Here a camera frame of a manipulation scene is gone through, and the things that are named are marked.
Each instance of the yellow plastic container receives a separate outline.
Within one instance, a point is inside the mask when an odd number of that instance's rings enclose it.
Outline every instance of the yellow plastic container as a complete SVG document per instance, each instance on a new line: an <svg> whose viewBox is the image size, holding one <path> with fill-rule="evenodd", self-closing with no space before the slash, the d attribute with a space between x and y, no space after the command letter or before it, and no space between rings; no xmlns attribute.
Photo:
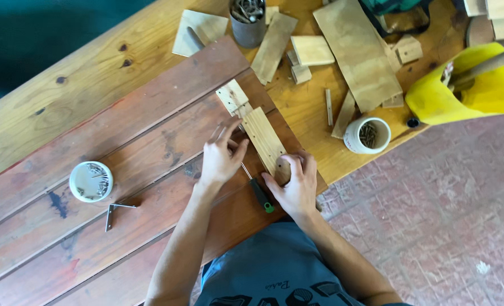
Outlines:
<svg viewBox="0 0 504 306"><path fill-rule="evenodd" d="M454 59L454 72L461 73L504 52L497 42L467 48ZM443 124L472 118L504 114L504 66L475 78L469 90L462 91L460 102L441 83L448 63L439 66L409 89L405 101L421 122Z"/></svg>

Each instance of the green bag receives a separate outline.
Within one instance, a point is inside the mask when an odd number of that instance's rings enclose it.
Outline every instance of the green bag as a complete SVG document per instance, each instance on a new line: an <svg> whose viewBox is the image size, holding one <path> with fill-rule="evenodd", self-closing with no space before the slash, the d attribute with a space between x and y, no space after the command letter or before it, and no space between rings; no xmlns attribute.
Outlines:
<svg viewBox="0 0 504 306"><path fill-rule="evenodd" d="M382 37L386 37L392 34L419 34L427 30L430 24L429 3L431 1L432 0L359 0L363 11L367 15L367 17L369 17L369 20L375 26L378 33ZM378 19L375 17L375 15L405 12L415 7L422 8L425 15L428 17L428 21L427 23L420 25L414 29L388 33L386 32L386 30L384 30Z"/></svg>

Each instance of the white plastic container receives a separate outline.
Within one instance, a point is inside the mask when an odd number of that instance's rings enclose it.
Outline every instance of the white plastic container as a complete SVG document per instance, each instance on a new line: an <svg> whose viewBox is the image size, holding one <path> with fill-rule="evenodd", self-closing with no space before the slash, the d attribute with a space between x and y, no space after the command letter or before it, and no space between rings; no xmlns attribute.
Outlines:
<svg viewBox="0 0 504 306"><path fill-rule="evenodd" d="M373 148L367 148L360 141L360 129L366 123L373 125L377 129L377 136L375 137L375 142ZM346 147L354 153L357 154L377 154L382 152L390 143L392 137L392 131L384 120L376 117L364 117L359 118L356 121L350 123L346 128L344 133L344 144Z"/></svg>
<svg viewBox="0 0 504 306"><path fill-rule="evenodd" d="M103 194L103 196L97 195L97 190L99 189L99 183L102 181L102 179L100 177L92 178L98 176L98 174L92 174L88 170L87 164L90 163L101 167L108 177L108 188ZM69 177L69 187L71 188L72 195L75 196L80 201L87 203L97 202L106 198L108 194L112 191L112 185L114 185L114 179L112 178L112 172L110 172L110 169L108 169L108 167L105 164L94 161L79 163L72 170L71 176ZM84 190L83 195L80 195L77 187Z"/></svg>

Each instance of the person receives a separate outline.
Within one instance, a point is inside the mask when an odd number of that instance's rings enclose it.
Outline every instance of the person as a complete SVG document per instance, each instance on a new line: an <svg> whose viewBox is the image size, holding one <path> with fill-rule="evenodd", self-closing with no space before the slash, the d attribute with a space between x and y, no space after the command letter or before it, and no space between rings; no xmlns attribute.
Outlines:
<svg viewBox="0 0 504 306"><path fill-rule="evenodd" d="M204 147L201 178L153 272L145 306L189 304L201 266L212 202L235 175L249 140L230 139L242 122L222 122ZM390 283L316 210L316 162L304 150L283 155L292 171L265 183L293 222L271 224L203 268L196 305L406 305Z"/></svg>

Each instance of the brick floor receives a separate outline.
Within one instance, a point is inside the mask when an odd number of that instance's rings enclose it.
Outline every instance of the brick floor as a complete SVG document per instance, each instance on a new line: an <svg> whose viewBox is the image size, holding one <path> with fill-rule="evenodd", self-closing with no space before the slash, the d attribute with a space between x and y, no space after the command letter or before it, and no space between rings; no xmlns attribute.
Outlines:
<svg viewBox="0 0 504 306"><path fill-rule="evenodd" d="M433 126L317 199L405 302L504 306L504 115Z"/></svg>

